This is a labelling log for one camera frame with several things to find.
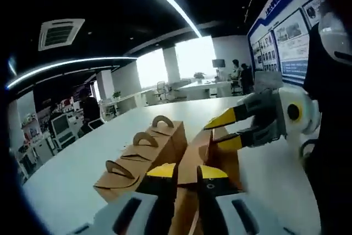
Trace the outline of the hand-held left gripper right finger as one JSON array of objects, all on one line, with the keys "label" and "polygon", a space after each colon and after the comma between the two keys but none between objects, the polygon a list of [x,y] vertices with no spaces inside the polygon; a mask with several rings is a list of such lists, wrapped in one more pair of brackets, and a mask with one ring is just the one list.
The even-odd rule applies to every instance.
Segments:
[{"label": "hand-held left gripper right finger", "polygon": [[197,195],[204,234],[294,234],[271,209],[241,192],[218,168],[197,167]]}]

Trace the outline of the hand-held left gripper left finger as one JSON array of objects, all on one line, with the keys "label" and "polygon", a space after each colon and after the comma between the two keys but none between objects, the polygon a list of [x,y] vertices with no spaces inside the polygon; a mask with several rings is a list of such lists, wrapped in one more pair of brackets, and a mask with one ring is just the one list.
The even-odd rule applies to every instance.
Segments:
[{"label": "hand-held left gripper left finger", "polygon": [[93,223],[74,234],[168,234],[177,196],[178,166],[165,163],[147,172],[135,191],[97,211]]}]

